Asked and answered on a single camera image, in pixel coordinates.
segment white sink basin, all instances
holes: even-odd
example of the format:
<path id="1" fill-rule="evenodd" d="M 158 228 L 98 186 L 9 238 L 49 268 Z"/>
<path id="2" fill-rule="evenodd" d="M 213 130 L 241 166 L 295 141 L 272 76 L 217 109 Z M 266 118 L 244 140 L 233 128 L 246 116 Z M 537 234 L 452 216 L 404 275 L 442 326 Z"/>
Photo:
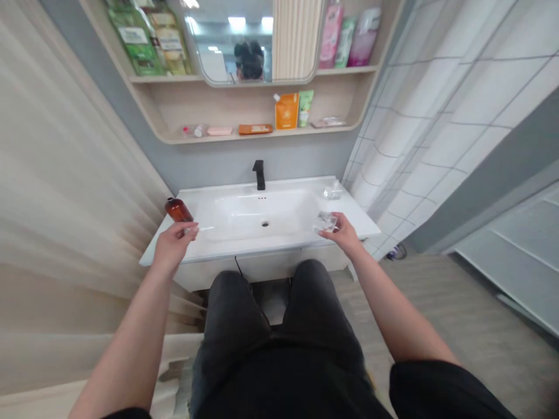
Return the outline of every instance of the white sink basin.
<path id="1" fill-rule="evenodd" d="M 324 188 L 334 181 L 334 176 L 276 180 L 266 182 L 265 191 L 256 190 L 255 183 L 182 189 L 177 197 L 200 227 L 183 262 L 327 244 L 312 229 L 319 211 L 343 212 L 360 239 L 380 233 L 348 192 L 337 201 L 323 198 Z M 167 215 L 140 265 L 151 265 L 157 238 L 172 223 Z"/>

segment amber glass bottle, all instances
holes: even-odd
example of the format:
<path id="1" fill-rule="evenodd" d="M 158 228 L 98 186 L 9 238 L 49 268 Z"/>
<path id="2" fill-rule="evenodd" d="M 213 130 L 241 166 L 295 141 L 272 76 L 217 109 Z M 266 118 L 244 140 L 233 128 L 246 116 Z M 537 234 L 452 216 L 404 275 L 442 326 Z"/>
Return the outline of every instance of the amber glass bottle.
<path id="1" fill-rule="evenodd" d="M 194 221 L 194 217 L 188 208 L 186 208 L 185 203 L 179 198 L 167 199 L 167 202 L 165 203 L 165 210 L 175 222 Z"/>

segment person's left hand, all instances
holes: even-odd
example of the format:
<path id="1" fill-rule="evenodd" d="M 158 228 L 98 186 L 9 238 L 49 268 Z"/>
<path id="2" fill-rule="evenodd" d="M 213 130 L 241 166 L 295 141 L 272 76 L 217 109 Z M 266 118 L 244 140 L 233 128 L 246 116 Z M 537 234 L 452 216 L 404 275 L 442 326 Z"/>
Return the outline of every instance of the person's left hand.
<path id="1" fill-rule="evenodd" d="M 177 222 L 162 232 L 155 245 L 155 255 L 151 266 L 164 275 L 174 275 L 185 257 L 186 248 L 196 240 L 197 222 Z"/>

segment wooden floor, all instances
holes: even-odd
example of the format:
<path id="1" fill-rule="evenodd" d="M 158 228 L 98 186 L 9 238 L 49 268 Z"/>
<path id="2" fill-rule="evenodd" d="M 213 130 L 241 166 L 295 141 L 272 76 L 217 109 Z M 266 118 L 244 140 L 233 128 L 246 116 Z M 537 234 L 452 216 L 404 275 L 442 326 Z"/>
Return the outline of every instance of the wooden floor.
<path id="1" fill-rule="evenodd" d="M 519 419 L 559 418 L 557 340 L 527 323 L 494 297 L 494 289 L 471 268 L 442 255 L 410 254 L 382 261 L 392 280 L 433 324 L 462 365 L 477 376 Z M 394 363 L 374 321 L 363 291 L 348 271 L 331 274 L 338 297 L 361 342 L 366 366 L 381 401 L 395 417 L 388 398 Z M 254 288 L 266 300 L 273 324 L 283 316 L 280 292 Z M 177 394 L 176 414 L 186 414 L 192 360 Z"/>

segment gray wall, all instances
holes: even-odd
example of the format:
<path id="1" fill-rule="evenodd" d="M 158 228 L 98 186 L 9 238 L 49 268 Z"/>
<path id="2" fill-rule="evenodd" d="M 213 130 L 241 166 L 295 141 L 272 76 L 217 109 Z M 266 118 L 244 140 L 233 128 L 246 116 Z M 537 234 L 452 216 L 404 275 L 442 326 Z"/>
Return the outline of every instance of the gray wall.
<path id="1" fill-rule="evenodd" d="M 264 160 L 267 180 L 323 175 L 342 178 L 358 129 L 206 144 L 162 143 L 149 128 L 78 1 L 41 3 L 174 193 L 187 187 L 255 182 L 252 166 L 256 159 Z"/>
<path id="2" fill-rule="evenodd" d="M 559 88 L 520 123 L 406 242 L 436 253 L 558 179 Z"/>

